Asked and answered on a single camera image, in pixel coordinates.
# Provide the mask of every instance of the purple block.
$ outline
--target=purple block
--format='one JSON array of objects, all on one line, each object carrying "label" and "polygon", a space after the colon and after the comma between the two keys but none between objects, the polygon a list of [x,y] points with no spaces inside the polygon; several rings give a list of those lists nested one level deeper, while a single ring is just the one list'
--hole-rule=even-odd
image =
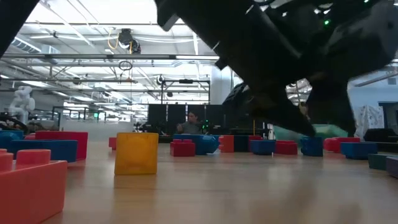
[{"label": "purple block", "polygon": [[386,170],[389,175],[398,178],[398,158],[397,157],[387,157],[386,158]]}]

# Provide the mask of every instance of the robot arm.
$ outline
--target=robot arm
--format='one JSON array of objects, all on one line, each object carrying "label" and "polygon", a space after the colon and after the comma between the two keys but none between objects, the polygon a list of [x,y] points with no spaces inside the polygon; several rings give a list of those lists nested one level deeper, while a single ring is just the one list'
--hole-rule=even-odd
[{"label": "robot arm", "polygon": [[[234,110],[308,136],[315,131],[287,99],[285,87],[306,78],[313,123],[335,124],[350,134],[355,122],[348,80],[390,63],[398,49],[398,12],[389,0],[293,0],[265,11],[253,0],[155,0],[158,24],[178,18],[243,80],[224,102]],[[328,13],[314,13],[331,4]]]}]

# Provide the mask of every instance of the ceiling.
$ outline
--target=ceiling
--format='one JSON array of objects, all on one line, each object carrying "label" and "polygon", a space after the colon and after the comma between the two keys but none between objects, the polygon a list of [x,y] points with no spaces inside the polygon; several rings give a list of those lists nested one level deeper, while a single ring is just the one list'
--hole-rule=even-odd
[{"label": "ceiling", "polygon": [[[276,1],[279,5],[287,0]],[[49,47],[61,54],[128,54],[126,49],[116,45],[115,38],[117,33],[124,28],[132,30],[132,34],[141,45],[142,54],[174,54],[174,55],[215,55],[201,40],[187,27],[182,21],[178,21],[170,31],[163,31],[157,24],[157,9],[153,0],[48,0],[37,5],[32,14],[26,20],[17,36],[29,45],[38,49]],[[10,46],[6,53],[25,54],[26,52],[18,47]],[[64,64],[76,63],[103,63],[104,60],[83,60],[79,59],[59,60]],[[13,62],[24,65],[27,68],[17,68],[18,72],[12,72],[15,65],[9,65],[2,61],[0,67],[2,73],[17,78],[58,78],[68,79],[80,77],[82,79],[105,79],[114,80],[132,78],[138,83],[81,83],[79,85],[72,82],[47,82],[46,88],[71,88],[92,90],[102,88],[104,90],[159,90],[156,78],[160,74],[167,80],[192,79],[209,80],[212,64],[215,60],[192,61],[182,63],[179,66],[168,66],[169,64],[179,63],[176,61],[163,60],[129,60],[134,64],[130,71],[122,71],[118,68],[121,60],[114,60],[112,66],[90,67],[90,66],[65,66],[53,67],[50,75],[49,63],[43,64],[43,60],[37,59],[12,59]],[[237,76],[234,77],[235,83],[241,82]],[[288,91],[295,91],[296,87],[288,87]],[[205,103],[208,100],[209,86],[204,83],[202,86],[194,84],[176,84],[169,87],[175,90],[173,97],[165,97],[169,103],[179,101],[181,103]],[[310,86],[305,80],[298,83],[298,89],[303,93],[289,95],[289,99],[297,101],[306,99],[310,91]],[[202,91],[200,93],[180,93],[181,91]],[[109,101],[99,97],[93,92],[61,92],[65,98],[71,96],[84,96],[95,101]],[[120,93],[137,103],[159,103],[159,94],[148,93]]]}]

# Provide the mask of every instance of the white humanoid robot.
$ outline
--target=white humanoid robot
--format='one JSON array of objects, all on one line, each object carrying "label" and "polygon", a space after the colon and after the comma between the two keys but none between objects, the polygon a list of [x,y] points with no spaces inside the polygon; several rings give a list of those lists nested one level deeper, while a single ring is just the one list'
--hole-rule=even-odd
[{"label": "white humanoid robot", "polygon": [[20,86],[18,90],[14,92],[15,98],[12,100],[9,107],[11,116],[17,115],[19,121],[24,124],[27,123],[29,112],[35,109],[35,100],[30,97],[31,92],[31,87]]}]

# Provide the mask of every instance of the yellow foam block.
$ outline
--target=yellow foam block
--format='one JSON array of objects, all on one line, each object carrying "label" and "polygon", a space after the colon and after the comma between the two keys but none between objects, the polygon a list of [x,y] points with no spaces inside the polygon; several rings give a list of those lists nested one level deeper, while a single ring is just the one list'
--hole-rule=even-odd
[{"label": "yellow foam block", "polygon": [[115,175],[156,174],[156,133],[118,133]]}]

